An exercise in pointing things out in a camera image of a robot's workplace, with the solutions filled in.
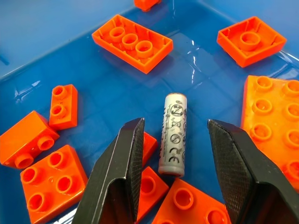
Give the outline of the large orange studded plate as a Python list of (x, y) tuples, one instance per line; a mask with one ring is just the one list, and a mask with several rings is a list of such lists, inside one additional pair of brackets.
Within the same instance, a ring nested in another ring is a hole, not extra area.
[(249, 75), (241, 129), (299, 193), (299, 81)]

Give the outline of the orange studded brick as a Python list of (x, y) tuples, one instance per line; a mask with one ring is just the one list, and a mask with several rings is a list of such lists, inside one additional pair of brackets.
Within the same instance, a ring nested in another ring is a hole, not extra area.
[(136, 224), (140, 223), (168, 190), (169, 186), (151, 167), (143, 170)]
[(152, 224), (231, 224), (226, 206), (177, 178)]
[(162, 0), (134, 0), (135, 7), (144, 12), (149, 11), (154, 5), (161, 3)]
[(153, 155), (154, 151), (158, 146), (157, 140), (144, 132), (144, 141), (143, 141), (143, 157), (142, 157), (142, 166), (144, 167), (146, 162)]

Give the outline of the white cylindrical battery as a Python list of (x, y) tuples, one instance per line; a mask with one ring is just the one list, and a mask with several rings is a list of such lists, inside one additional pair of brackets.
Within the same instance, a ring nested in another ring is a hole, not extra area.
[(158, 172), (164, 175), (185, 175), (187, 98), (171, 93), (165, 98)]

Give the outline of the four-stud square orange brick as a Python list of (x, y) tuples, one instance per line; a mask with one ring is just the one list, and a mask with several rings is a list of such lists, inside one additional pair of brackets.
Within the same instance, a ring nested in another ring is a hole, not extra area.
[(70, 145), (26, 168), (20, 176), (31, 224), (44, 224), (78, 203), (88, 182)]

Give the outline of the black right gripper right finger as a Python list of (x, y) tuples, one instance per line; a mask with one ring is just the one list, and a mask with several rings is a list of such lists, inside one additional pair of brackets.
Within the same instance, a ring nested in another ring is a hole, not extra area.
[(207, 122), (214, 165), (232, 224), (299, 224), (299, 194), (241, 128)]

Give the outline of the small two-stud orange brick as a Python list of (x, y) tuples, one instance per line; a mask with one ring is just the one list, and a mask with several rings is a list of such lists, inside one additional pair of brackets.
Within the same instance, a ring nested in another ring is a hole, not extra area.
[(74, 85), (58, 85), (52, 90), (49, 126), (54, 130), (78, 124), (78, 91)]

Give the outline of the long upturned orange brick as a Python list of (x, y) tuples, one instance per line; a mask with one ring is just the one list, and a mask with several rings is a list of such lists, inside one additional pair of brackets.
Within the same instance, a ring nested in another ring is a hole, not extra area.
[(92, 33), (94, 42), (148, 74), (172, 50), (173, 40), (119, 14)]

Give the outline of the square upturned orange brick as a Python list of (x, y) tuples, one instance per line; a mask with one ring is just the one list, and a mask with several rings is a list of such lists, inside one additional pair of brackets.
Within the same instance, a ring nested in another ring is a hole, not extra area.
[(242, 68), (278, 53), (287, 39), (256, 16), (218, 32), (217, 43)]

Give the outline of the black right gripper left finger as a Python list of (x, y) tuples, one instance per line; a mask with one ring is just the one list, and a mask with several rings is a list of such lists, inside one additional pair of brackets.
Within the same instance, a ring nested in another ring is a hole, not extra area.
[(135, 224), (144, 142), (144, 118), (123, 125), (96, 161), (71, 224)]

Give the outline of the blue plastic bin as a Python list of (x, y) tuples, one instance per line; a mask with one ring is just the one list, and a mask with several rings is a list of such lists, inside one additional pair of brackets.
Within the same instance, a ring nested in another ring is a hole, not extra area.
[[(94, 43), (92, 33), (120, 14), (173, 40), (144, 74)], [(287, 39), (283, 49), (240, 67), (218, 32), (256, 16)], [(124, 123), (145, 119), (161, 139), (164, 100), (187, 97), (184, 181), (218, 201), (209, 119), (241, 123), (248, 75), (299, 80), (299, 0), (162, 0), (143, 12), (133, 0), (0, 0), (0, 135), (31, 111), (48, 118), (52, 89), (78, 90), (78, 125), (52, 151), (74, 147), (87, 175)]]

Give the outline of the orange brick with side studs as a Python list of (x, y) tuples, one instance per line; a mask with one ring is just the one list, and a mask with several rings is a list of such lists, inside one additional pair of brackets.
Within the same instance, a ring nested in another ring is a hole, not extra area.
[(47, 119), (32, 111), (0, 136), (0, 163), (25, 169), (41, 152), (53, 147), (58, 138)]

